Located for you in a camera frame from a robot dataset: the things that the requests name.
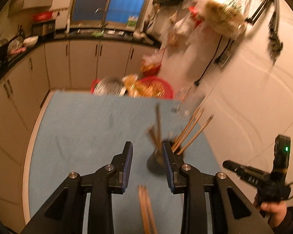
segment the white tile wall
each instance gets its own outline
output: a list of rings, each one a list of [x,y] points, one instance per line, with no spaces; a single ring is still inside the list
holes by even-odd
[[[250,15],[261,0],[252,0]],[[291,157],[287,181],[293,181],[293,12],[280,0],[279,37],[284,48],[275,64],[268,52],[268,23],[273,5],[254,26],[248,25],[238,41],[230,63],[221,69],[212,64],[197,91],[207,97],[202,125],[213,113],[205,136],[222,164],[231,159],[271,171],[274,139],[278,134],[291,136]],[[199,78],[215,52],[219,35],[208,32],[199,45],[168,48],[160,77],[168,80],[175,91],[191,86]],[[227,40],[223,40],[219,53]],[[231,179],[253,201],[255,189]]]

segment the metal screw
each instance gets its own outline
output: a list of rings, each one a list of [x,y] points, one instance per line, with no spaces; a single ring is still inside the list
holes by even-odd
[[[217,176],[220,179],[225,179],[227,177],[227,175],[225,173],[218,173]]]
[[[182,166],[182,169],[184,169],[185,171],[189,171],[189,170],[191,170],[191,165],[189,165],[189,164],[184,164],[184,165]]]
[[[69,178],[76,178],[78,176],[77,172],[71,172],[69,175]]]
[[[105,167],[104,167],[107,171],[112,171],[114,169],[114,166],[112,164],[107,164]]]

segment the blue tablecloth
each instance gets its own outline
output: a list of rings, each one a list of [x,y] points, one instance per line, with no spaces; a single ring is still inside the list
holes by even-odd
[[[188,121],[172,112],[174,101],[56,92],[41,121],[32,153],[31,217],[69,172],[76,171],[81,176],[93,173],[110,163],[114,155],[122,152],[125,142],[131,141],[129,186],[123,195],[112,198],[115,233],[143,233],[137,189],[140,184],[149,190],[159,233],[180,233],[182,196],[170,192],[165,176],[156,176],[146,167],[154,151],[146,130],[155,123],[158,102],[163,138],[168,138],[171,131],[180,134]],[[195,127],[189,138],[198,129],[199,126]],[[220,171],[203,134],[187,149],[184,160],[203,173],[214,175]]]

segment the chopstick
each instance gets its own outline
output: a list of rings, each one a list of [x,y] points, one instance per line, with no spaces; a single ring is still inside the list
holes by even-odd
[[[201,129],[196,133],[196,135],[177,153],[177,155],[181,155],[189,146],[190,144],[199,136],[200,133],[207,127],[207,125],[211,122],[214,115],[211,115],[207,122],[201,127]]]
[[[182,138],[182,136],[185,134],[185,132],[187,131],[187,129],[189,128],[189,126],[191,125],[191,123],[193,122],[193,120],[195,119],[195,116],[197,115],[197,113],[200,110],[201,105],[199,105],[197,107],[197,109],[195,110],[195,112],[193,113],[191,119],[189,120],[188,124],[186,125],[186,127],[184,128],[184,130],[181,132],[181,134],[178,136],[177,140],[175,141],[175,143],[172,146],[172,149],[174,149],[176,147],[176,145],[178,144],[178,142],[180,141],[180,139]]]
[[[161,129],[161,114],[160,114],[160,104],[156,104],[155,108],[156,113],[156,123],[157,123],[157,148],[160,152],[162,152],[162,129]]]
[[[150,224],[151,224],[153,234],[158,234],[147,188],[141,185],[138,186],[138,194],[139,194],[139,202],[140,202],[144,233],[151,234],[151,229],[150,229]]]
[[[155,135],[155,128],[154,126],[150,126],[147,130],[149,132],[149,135],[152,139],[152,142],[154,143],[155,147],[157,147],[157,139],[156,139],[156,135]]]
[[[184,140],[188,137],[188,135],[191,133],[195,125],[198,123],[199,119],[201,118],[205,108],[202,108],[201,112],[199,113],[198,117],[196,118],[195,122],[192,124],[190,129],[186,132],[186,134],[179,140],[178,144],[175,146],[175,148],[172,149],[172,152],[175,153],[176,150],[180,147],[180,145],[184,142]]]

